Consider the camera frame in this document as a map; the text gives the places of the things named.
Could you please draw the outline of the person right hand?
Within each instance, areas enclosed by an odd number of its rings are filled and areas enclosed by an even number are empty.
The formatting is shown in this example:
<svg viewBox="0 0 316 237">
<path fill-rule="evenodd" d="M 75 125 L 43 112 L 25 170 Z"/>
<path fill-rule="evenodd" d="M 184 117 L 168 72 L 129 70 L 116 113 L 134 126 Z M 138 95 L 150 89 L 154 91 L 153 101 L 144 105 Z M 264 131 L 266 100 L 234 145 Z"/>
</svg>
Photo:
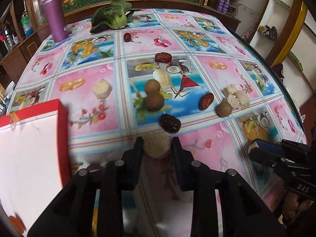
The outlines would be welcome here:
<svg viewBox="0 0 316 237">
<path fill-rule="evenodd" d="M 284 220 L 294 219 L 297 213 L 306 211 L 313 203 L 309 199 L 299 202 L 297 194 L 288 192 L 283 203 L 282 217 Z"/>
</svg>

